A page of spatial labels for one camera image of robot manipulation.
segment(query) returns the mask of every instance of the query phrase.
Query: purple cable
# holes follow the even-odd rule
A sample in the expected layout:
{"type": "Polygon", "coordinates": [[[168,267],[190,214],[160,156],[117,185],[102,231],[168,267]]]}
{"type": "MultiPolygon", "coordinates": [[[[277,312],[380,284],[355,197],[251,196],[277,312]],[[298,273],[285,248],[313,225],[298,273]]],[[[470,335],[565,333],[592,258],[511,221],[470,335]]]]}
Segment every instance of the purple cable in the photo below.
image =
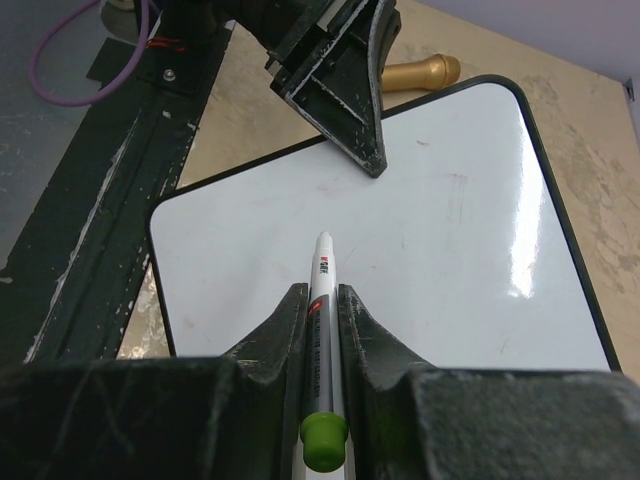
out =
{"type": "Polygon", "coordinates": [[[31,87],[33,90],[42,98],[44,98],[47,102],[53,103],[54,105],[59,105],[61,107],[83,107],[85,105],[90,105],[92,103],[98,102],[105,97],[111,95],[117,88],[119,88],[129,75],[133,72],[142,58],[142,54],[144,53],[145,45],[147,44],[147,37],[149,36],[149,8],[153,8],[157,10],[156,5],[149,0],[140,0],[140,37],[138,38],[138,43],[136,44],[136,49],[133,51],[133,55],[131,55],[131,59],[129,63],[122,69],[122,71],[118,74],[116,78],[114,78],[108,85],[104,88],[100,89],[94,95],[91,95],[86,98],[80,99],[68,99],[63,97],[58,97],[47,92],[42,85],[38,82],[38,78],[36,76],[36,68],[38,66],[38,59],[42,54],[42,51],[49,43],[49,41],[53,38],[53,36],[66,27],[70,22],[75,20],[77,17],[82,15],[84,12],[89,10],[92,7],[95,7],[100,3],[100,0],[89,0],[86,4],[81,6],[75,12],[67,15],[63,18],[60,23],[54,26],[51,30],[47,32],[47,34],[38,42],[36,45],[31,58],[29,59],[29,81],[31,82],[31,87]]]}

